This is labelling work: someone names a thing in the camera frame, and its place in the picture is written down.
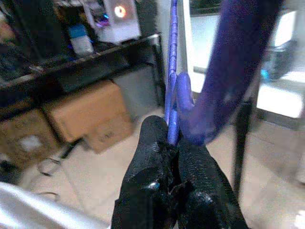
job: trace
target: white floor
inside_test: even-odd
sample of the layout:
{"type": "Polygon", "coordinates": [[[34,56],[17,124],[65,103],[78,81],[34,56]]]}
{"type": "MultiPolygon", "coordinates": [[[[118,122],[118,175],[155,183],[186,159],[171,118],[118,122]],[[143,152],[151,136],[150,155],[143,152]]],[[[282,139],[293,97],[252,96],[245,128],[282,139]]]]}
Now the white floor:
{"type": "MultiPolygon", "coordinates": [[[[161,110],[154,114],[161,115],[161,110]]],[[[143,119],[136,124],[132,136],[102,154],[77,146],[51,177],[40,175],[36,167],[29,168],[20,186],[35,193],[57,193],[60,203],[110,223],[114,201],[135,152],[143,119]]],[[[233,127],[228,126],[208,149],[231,182],[233,127]]],[[[304,149],[304,132],[261,123],[249,135],[241,208],[251,228],[305,228],[305,186],[295,180],[304,149]]]]}

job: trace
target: electronic equipment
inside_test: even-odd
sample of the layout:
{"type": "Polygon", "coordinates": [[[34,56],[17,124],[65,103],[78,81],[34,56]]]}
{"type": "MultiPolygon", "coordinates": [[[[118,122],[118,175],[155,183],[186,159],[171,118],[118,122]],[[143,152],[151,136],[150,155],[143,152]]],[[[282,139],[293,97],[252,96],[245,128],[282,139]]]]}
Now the electronic equipment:
{"type": "Polygon", "coordinates": [[[141,36],[134,0],[84,0],[83,6],[99,41],[120,44],[141,36]]]}
{"type": "Polygon", "coordinates": [[[68,58],[67,43],[53,10],[53,0],[4,0],[18,45],[39,64],[68,58]]]}
{"type": "Polygon", "coordinates": [[[276,22],[261,68],[263,79],[277,80],[289,72],[297,42],[294,41],[296,11],[283,10],[276,22]]]}

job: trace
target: metal stand leg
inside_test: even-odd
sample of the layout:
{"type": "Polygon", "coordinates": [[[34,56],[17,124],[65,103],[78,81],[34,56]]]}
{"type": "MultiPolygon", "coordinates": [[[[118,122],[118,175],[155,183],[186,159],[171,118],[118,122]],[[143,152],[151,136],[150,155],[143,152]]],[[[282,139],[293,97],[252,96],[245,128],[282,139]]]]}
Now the metal stand leg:
{"type": "Polygon", "coordinates": [[[234,193],[236,198],[239,199],[240,184],[243,172],[244,151],[247,140],[247,133],[250,128],[250,117],[252,113],[253,102],[250,99],[243,102],[242,107],[236,119],[236,153],[234,162],[234,193]]]}
{"type": "Polygon", "coordinates": [[[67,150],[61,155],[61,159],[66,159],[69,154],[71,153],[71,151],[74,149],[74,147],[81,141],[82,139],[78,139],[75,142],[72,142],[68,145],[67,150]]]}
{"type": "Polygon", "coordinates": [[[155,64],[157,65],[158,70],[158,86],[161,90],[161,105],[164,106],[165,102],[165,83],[164,83],[164,62],[163,62],[163,53],[162,53],[162,47],[161,47],[161,38],[159,38],[159,43],[154,44],[152,46],[152,50],[155,57],[155,64]]]}

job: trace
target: cardboard box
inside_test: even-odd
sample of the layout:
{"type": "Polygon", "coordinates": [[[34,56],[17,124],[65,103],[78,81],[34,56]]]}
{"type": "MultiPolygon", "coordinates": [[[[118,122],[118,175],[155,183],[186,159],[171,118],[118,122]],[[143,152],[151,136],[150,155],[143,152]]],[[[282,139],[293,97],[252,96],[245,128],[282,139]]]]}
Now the cardboard box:
{"type": "Polygon", "coordinates": [[[38,109],[0,123],[0,145],[20,168],[38,163],[58,149],[56,137],[38,109]]]}
{"type": "Polygon", "coordinates": [[[120,88],[111,81],[47,104],[45,110],[66,142],[73,142],[99,124],[127,112],[120,88]]]}
{"type": "Polygon", "coordinates": [[[85,136],[85,140],[96,153],[101,153],[106,148],[123,140],[132,134],[132,123],[128,114],[121,114],[107,120],[92,129],[85,136]]]}

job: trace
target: purple hose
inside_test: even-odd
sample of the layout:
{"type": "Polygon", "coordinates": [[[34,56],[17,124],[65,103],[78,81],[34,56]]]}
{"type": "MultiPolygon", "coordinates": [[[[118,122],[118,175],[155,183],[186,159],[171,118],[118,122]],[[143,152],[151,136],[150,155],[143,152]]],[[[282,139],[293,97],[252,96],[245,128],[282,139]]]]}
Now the purple hose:
{"type": "Polygon", "coordinates": [[[179,74],[175,84],[168,84],[169,117],[171,113],[177,113],[173,116],[177,120],[169,118],[168,121],[169,144],[177,143],[179,128],[183,136],[196,145],[207,144],[216,138],[241,103],[254,77],[281,3],[282,0],[223,1],[206,79],[196,104],[193,104],[187,73],[179,74]]]}
{"type": "Polygon", "coordinates": [[[177,43],[178,43],[177,0],[172,0],[169,45],[168,45],[168,74],[167,74],[167,87],[166,87],[166,95],[165,95],[165,121],[167,124],[169,124],[172,93],[177,78],[176,76],[177,43]]]}

